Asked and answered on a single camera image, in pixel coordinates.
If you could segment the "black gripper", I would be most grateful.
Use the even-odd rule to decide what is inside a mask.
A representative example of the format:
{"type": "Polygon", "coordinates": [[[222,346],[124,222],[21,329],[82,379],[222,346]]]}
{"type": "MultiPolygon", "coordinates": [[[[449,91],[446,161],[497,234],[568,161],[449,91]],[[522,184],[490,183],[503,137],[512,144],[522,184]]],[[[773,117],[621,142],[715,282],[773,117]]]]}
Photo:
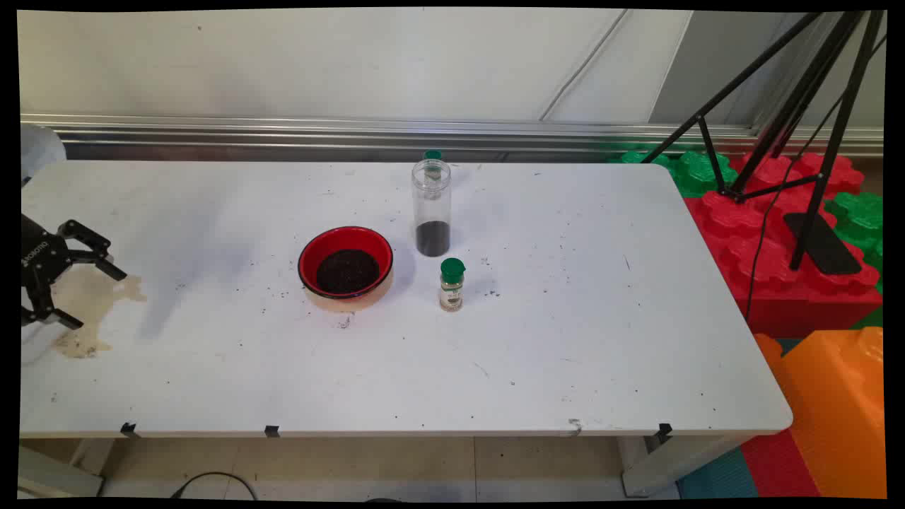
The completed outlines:
{"type": "Polygon", "coordinates": [[[32,309],[21,308],[23,327],[36,322],[59,323],[77,331],[83,326],[82,321],[56,308],[52,300],[52,284],[68,264],[93,265],[115,281],[127,278],[127,273],[113,264],[109,253],[111,242],[74,219],[62,223],[56,235],[52,235],[39,223],[22,215],[21,235],[21,286],[32,303],[32,309]],[[76,240],[87,249],[66,248],[64,254],[66,240],[76,240]]]}

